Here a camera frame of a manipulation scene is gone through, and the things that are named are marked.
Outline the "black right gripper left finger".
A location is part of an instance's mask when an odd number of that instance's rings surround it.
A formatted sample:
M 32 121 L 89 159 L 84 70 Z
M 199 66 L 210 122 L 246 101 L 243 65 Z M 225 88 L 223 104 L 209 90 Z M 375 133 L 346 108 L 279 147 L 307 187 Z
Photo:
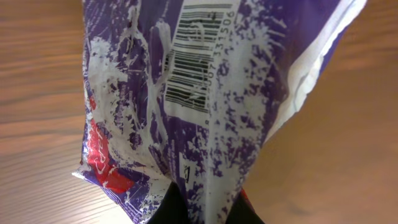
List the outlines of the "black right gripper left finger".
M 178 185 L 172 182 L 147 224 L 188 224 L 188 211 Z

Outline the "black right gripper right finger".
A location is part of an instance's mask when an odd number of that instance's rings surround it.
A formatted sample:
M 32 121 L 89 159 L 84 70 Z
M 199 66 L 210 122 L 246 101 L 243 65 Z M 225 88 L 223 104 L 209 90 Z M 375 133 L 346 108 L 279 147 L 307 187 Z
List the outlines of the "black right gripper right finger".
M 227 217 L 226 224 L 265 224 L 255 213 L 247 195 L 241 192 Z

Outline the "purple snack packet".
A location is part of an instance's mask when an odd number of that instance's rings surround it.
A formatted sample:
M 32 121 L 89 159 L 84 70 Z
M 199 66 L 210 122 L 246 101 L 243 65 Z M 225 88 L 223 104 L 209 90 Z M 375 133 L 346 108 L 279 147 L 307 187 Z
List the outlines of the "purple snack packet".
M 170 187 L 226 223 L 265 142 L 315 86 L 358 0 L 84 0 L 85 130 L 74 176 L 134 223 Z

